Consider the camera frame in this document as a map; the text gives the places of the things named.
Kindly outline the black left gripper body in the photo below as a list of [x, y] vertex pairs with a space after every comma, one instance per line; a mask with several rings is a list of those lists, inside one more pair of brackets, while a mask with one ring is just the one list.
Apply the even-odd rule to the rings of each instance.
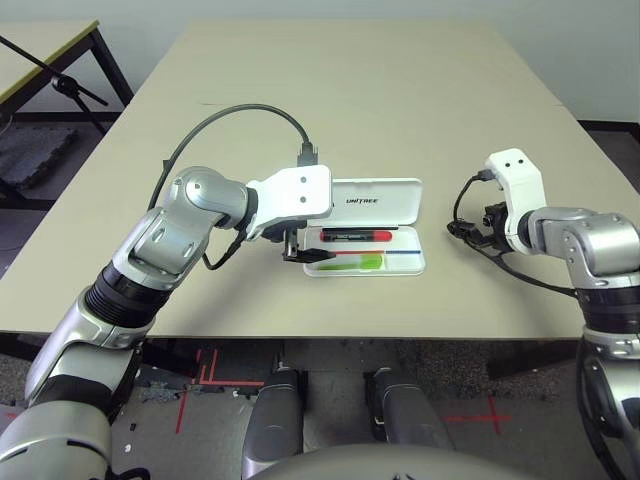
[[284, 261], [299, 261], [298, 230], [303, 228], [303, 222], [278, 222], [267, 227], [263, 237], [272, 243], [284, 243]]

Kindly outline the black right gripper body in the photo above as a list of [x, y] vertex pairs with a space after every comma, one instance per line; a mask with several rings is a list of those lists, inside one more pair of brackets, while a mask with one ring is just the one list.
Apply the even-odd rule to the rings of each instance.
[[492, 233], [488, 235], [489, 246], [494, 250], [509, 250], [510, 245], [506, 238], [505, 225], [508, 218], [508, 209], [505, 202], [485, 207], [482, 223], [490, 228]]

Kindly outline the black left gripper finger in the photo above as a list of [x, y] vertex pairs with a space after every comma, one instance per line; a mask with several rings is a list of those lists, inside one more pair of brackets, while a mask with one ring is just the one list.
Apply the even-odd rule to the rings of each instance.
[[283, 260], [293, 263], [317, 263], [335, 257], [336, 254], [334, 252], [317, 248], [287, 250], [283, 253]]

